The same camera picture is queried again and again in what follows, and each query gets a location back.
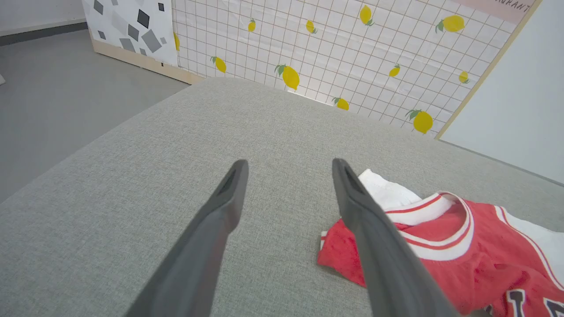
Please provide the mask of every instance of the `gray floor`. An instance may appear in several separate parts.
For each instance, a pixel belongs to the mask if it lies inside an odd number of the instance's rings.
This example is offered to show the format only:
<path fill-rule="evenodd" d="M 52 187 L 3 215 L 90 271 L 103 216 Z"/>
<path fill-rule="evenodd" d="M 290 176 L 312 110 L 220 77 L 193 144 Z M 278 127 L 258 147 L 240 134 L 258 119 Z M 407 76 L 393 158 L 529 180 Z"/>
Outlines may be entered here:
<path fill-rule="evenodd" d="M 0 47 L 0 202 L 188 85 L 93 52 L 88 31 Z"/>

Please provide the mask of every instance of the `white wall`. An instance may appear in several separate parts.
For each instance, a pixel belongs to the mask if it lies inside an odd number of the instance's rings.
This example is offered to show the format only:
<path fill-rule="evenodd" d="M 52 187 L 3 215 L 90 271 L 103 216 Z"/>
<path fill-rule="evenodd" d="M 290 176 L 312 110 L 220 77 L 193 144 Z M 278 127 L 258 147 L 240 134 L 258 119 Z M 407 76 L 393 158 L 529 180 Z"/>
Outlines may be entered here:
<path fill-rule="evenodd" d="M 0 2 L 0 36 L 84 22 L 84 19 L 81 0 Z"/>
<path fill-rule="evenodd" d="M 441 140 L 564 183 L 564 0 L 543 0 Z"/>

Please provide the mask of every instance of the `white fabric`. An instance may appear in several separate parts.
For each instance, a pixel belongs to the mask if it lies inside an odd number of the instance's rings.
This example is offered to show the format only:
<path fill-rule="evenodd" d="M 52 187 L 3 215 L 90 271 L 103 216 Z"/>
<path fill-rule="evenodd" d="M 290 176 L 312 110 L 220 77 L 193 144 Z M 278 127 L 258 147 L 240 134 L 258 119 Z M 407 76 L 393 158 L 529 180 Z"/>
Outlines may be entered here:
<path fill-rule="evenodd" d="M 389 182 L 370 169 L 362 172 L 358 179 L 384 211 L 421 201 L 414 192 L 400 184 Z"/>

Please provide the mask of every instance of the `baseboard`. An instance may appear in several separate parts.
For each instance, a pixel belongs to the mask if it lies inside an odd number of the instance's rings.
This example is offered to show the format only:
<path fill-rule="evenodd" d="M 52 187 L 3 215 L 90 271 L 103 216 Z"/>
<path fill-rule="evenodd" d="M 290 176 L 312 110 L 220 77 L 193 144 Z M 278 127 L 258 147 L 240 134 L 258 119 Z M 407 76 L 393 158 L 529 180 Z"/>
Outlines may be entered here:
<path fill-rule="evenodd" d="M 91 33 L 90 38 L 92 39 L 92 47 L 94 48 L 94 51 L 96 53 L 109 56 L 111 58 L 115 58 L 117 60 L 124 61 L 135 66 L 139 66 L 151 72 L 174 78 L 178 81 L 182 81 L 190 85 L 204 80 L 203 77 L 193 74 L 185 69 L 164 64 L 149 56 L 144 56 L 138 53 L 124 50 L 121 47 L 97 41 L 92 38 Z"/>
<path fill-rule="evenodd" d="M 17 28 L 17 29 L 10 29 L 10 30 L 0 31 L 0 37 L 2 37 L 2 36 L 8 36 L 8 35 L 13 35 L 13 34 L 19 34 L 19 33 L 25 33 L 25 32 L 31 32 L 31 31 L 37 31 L 37 30 L 43 30 L 43 29 L 50 29 L 50 28 L 56 28 L 56 27 L 63 27 L 63 26 L 65 26 L 65 25 L 71 25 L 71 24 L 77 24 L 77 23 L 84 23 L 84 22 L 86 22 L 86 18 L 83 18 L 83 19 L 74 19 L 74 20 L 66 20 L 66 21 L 57 21 L 57 22 L 47 23 L 47 24 L 41 24 L 41 25 L 32 25 L 31 27 Z"/>
<path fill-rule="evenodd" d="M 18 42 L 30 41 L 31 39 L 48 37 L 48 36 L 53 36 L 53 35 L 57 35 L 57 34 L 74 32 L 74 31 L 78 31 L 78 30 L 86 30 L 88 28 L 88 25 L 83 20 L 84 19 L 72 20 L 71 21 L 72 23 L 65 21 L 65 22 L 63 22 L 63 25 L 60 25 L 62 22 L 52 23 L 52 24 L 49 24 L 49 25 L 57 25 L 57 26 L 48 27 L 48 28 L 42 28 L 45 25 L 41 25 L 41 26 L 37 26 L 37 27 L 33 27 L 33 28 L 40 28 L 41 27 L 42 29 L 36 29 L 36 30 L 26 31 L 26 32 L 23 32 L 23 33 L 15 33 L 15 34 L 10 34 L 10 35 L 0 36 L 0 46 L 14 44 L 14 43 L 18 43 Z"/>

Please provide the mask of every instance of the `black lettering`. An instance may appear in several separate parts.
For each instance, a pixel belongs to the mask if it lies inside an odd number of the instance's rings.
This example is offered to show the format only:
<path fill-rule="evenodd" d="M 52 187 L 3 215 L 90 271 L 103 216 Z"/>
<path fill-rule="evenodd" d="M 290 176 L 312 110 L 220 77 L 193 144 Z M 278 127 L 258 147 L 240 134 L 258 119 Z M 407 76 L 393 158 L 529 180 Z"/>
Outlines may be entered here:
<path fill-rule="evenodd" d="M 513 317 L 525 317 L 523 304 L 525 303 L 525 291 L 512 289 L 507 291 L 507 301 L 513 305 Z"/>
<path fill-rule="evenodd" d="M 547 298 L 544 299 L 544 306 L 547 307 L 548 312 L 552 317 L 564 316 L 564 303 L 551 301 Z"/>

